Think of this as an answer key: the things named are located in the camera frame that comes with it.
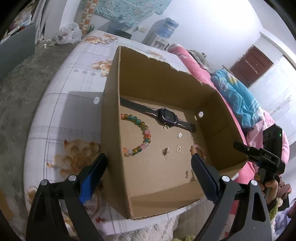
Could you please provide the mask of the person right hand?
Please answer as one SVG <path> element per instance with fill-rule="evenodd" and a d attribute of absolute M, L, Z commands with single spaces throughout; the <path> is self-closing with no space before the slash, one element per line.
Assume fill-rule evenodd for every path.
<path fill-rule="evenodd" d="M 267 205 L 276 200 L 276 197 L 287 198 L 287 195 L 290 194 L 290 192 L 292 191 L 292 188 L 289 184 L 284 184 L 283 182 L 278 184 L 275 179 L 263 184 L 258 173 L 254 175 L 254 180 L 258 182 Z"/>

